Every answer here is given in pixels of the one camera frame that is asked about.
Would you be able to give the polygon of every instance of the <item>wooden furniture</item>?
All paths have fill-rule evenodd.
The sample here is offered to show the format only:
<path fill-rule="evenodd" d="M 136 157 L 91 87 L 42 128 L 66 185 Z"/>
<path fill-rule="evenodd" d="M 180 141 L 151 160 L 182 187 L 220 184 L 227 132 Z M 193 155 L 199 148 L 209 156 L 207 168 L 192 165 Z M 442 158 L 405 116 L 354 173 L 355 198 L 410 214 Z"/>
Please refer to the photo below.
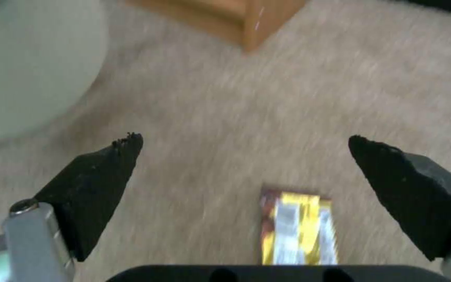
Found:
<path fill-rule="evenodd" d="M 127 0 L 223 39 L 256 49 L 306 0 Z"/>

